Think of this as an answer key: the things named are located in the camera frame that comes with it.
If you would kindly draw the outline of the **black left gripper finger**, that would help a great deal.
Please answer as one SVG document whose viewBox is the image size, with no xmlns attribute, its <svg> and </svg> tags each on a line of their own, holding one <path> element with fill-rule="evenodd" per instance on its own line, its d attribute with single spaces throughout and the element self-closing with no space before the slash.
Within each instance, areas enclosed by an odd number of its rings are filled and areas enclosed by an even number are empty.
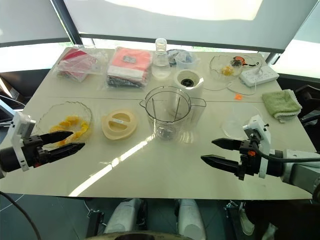
<svg viewBox="0 0 320 240">
<path fill-rule="evenodd" d="M 71 136 L 72 134 L 73 134 L 72 131 L 59 130 L 59 131 L 42 134 L 39 137 L 41 138 L 44 146 L 44 145 L 55 144 L 60 141 L 63 141 L 64 139 Z"/>
<path fill-rule="evenodd" d="M 80 151 L 84 146 L 85 146 L 84 142 L 73 142 L 73 143 L 68 143 L 64 146 L 58 147 L 56 149 L 49 150 L 46 155 L 46 161 L 55 162 L 63 158 L 66 158 L 68 156 L 74 155 L 78 151 Z"/>
</svg>

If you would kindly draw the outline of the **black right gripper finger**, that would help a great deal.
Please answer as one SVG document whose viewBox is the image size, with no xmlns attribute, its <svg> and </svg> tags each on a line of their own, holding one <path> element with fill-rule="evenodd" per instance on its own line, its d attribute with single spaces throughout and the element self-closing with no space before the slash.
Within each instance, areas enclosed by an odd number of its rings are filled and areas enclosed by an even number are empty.
<svg viewBox="0 0 320 240">
<path fill-rule="evenodd" d="M 223 170 L 229 173 L 233 173 L 234 175 L 238 174 L 239 163 L 237 161 L 228 160 L 225 157 L 217 156 L 217 155 L 202 155 L 201 160 L 204 161 L 207 165 Z"/>
<path fill-rule="evenodd" d="M 238 151 L 242 144 L 242 141 L 229 138 L 218 138 L 212 140 L 211 143 L 225 150 Z"/>
</svg>

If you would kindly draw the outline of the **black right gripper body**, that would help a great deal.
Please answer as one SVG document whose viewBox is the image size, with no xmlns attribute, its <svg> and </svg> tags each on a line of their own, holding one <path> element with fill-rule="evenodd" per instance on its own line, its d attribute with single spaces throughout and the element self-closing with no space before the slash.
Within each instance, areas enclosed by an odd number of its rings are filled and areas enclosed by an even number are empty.
<svg viewBox="0 0 320 240">
<path fill-rule="evenodd" d="M 259 173 L 261 156 L 258 154 L 258 145 L 254 140 L 243 140 L 240 142 L 240 163 L 237 170 L 239 180 L 244 180 L 245 175 L 254 176 Z"/>
</svg>

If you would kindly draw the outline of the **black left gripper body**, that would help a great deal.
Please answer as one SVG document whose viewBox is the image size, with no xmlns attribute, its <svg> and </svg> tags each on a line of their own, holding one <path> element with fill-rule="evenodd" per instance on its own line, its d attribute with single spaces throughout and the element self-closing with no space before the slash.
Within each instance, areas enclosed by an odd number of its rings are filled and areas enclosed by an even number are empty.
<svg viewBox="0 0 320 240">
<path fill-rule="evenodd" d="M 29 167 L 40 167 L 50 163 L 50 153 L 43 149 L 44 145 L 51 143 L 49 134 L 32 135 L 23 140 L 22 152 Z"/>
</svg>

